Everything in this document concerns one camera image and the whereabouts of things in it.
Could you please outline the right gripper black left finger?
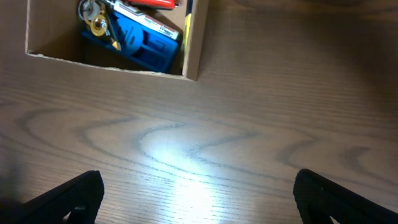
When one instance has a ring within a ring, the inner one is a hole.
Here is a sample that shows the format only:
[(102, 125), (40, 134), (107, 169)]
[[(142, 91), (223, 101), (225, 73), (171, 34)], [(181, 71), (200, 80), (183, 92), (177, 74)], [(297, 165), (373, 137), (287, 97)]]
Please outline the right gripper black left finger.
[(104, 197), (98, 170), (89, 170), (26, 203), (1, 210), (1, 223), (94, 224)]

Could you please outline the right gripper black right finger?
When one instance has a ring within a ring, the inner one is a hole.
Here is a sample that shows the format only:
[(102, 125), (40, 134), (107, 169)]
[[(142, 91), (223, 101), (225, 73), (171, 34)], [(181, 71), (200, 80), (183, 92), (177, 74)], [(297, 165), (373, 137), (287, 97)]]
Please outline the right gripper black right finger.
[(388, 210), (325, 177), (301, 169), (295, 178), (293, 195), (306, 224), (397, 223), (397, 213)]

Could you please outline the blue plastic tool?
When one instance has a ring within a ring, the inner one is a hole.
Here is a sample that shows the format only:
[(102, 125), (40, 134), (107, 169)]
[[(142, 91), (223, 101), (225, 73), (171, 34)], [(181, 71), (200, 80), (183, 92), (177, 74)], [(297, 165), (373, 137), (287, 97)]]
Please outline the blue plastic tool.
[(94, 37), (87, 30), (82, 36), (92, 44), (106, 49), (107, 53), (118, 54), (152, 72), (167, 73), (172, 68), (179, 51), (179, 43), (168, 38), (118, 12), (111, 15), (111, 22), (121, 44), (121, 50), (116, 50), (111, 44)]

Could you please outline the cardboard box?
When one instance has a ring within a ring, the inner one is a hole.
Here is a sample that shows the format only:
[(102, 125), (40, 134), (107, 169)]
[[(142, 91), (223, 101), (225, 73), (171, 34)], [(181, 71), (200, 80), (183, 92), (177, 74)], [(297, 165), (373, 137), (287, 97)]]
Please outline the cardboard box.
[(172, 10), (134, 6), (154, 19), (179, 31), (176, 40), (179, 51), (172, 68), (167, 73), (152, 72), (140, 65), (92, 44), (81, 34), (87, 30), (79, 20), (79, 1), (28, 0), (25, 51), (33, 57), (47, 58), (61, 62), (82, 65), (97, 72), (112, 70), (118, 72), (141, 73), (153, 76), (174, 76), (186, 80), (196, 80), (200, 62), (201, 47), (205, 31), (207, 1), (193, 1), (192, 19), (187, 51), (181, 65), (181, 44), (184, 31), (187, 1), (178, 1), (181, 6)]

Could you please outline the black gold tape dispenser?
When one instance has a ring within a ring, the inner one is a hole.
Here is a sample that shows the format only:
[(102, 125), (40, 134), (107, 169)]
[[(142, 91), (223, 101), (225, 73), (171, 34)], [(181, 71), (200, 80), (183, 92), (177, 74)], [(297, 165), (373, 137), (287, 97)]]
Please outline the black gold tape dispenser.
[(104, 1), (80, 0), (77, 14), (91, 35), (106, 42), (115, 50), (122, 50)]

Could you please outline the red stapler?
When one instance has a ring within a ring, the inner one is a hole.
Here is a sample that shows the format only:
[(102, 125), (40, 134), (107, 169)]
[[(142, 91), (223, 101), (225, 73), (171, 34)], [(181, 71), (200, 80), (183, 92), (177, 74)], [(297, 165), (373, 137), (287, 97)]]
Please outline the red stapler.
[(134, 6), (145, 6), (154, 9), (172, 10), (180, 7), (181, 4), (176, 0), (125, 0)]

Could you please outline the yellow highlighter pen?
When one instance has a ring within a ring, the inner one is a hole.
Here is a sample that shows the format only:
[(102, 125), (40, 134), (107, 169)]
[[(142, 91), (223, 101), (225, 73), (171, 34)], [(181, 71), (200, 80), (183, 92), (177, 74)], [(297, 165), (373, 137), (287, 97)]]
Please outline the yellow highlighter pen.
[(187, 0), (184, 31), (183, 31), (182, 44), (181, 44), (181, 53), (182, 53), (181, 65), (183, 65), (185, 54), (187, 51), (188, 37), (190, 33), (190, 24), (192, 19), (192, 8), (193, 8), (193, 0)]

